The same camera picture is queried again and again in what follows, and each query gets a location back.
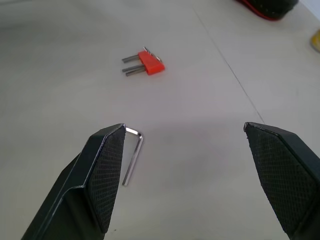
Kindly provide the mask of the red hex key holder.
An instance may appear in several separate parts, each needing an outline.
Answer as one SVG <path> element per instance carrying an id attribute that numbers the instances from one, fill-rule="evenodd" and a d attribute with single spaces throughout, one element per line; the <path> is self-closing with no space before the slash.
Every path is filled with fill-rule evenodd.
<path id="1" fill-rule="evenodd" d="M 147 51 L 140 51 L 138 57 L 148 75 L 154 75 L 165 70 L 165 65 Z"/>

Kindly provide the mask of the black and red object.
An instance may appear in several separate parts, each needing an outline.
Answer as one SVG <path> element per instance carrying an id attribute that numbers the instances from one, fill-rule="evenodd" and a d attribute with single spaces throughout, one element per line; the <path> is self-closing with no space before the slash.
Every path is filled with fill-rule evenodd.
<path id="1" fill-rule="evenodd" d="M 254 14 L 268 21 L 279 21 L 299 3 L 299 0 L 236 0 Z"/>

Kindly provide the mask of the yellow object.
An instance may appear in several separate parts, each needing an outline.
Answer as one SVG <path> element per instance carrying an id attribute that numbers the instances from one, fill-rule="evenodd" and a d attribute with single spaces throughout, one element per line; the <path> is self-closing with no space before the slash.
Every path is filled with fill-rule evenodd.
<path id="1" fill-rule="evenodd" d="M 320 53 L 320 29 L 310 38 L 310 45 L 315 51 Z"/>

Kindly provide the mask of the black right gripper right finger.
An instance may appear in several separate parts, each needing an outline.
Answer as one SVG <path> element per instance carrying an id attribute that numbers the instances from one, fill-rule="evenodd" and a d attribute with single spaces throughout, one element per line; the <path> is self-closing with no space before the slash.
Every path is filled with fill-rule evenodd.
<path id="1" fill-rule="evenodd" d="M 320 240 L 320 158 L 293 132 L 243 127 L 260 185 L 290 240 Z"/>

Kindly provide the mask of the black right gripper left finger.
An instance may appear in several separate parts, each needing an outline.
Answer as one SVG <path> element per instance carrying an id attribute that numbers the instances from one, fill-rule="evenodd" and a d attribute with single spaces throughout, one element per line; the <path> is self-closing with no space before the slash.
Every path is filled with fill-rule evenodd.
<path id="1" fill-rule="evenodd" d="M 104 240 L 120 184 L 126 126 L 103 128 L 62 170 L 21 240 Z"/>

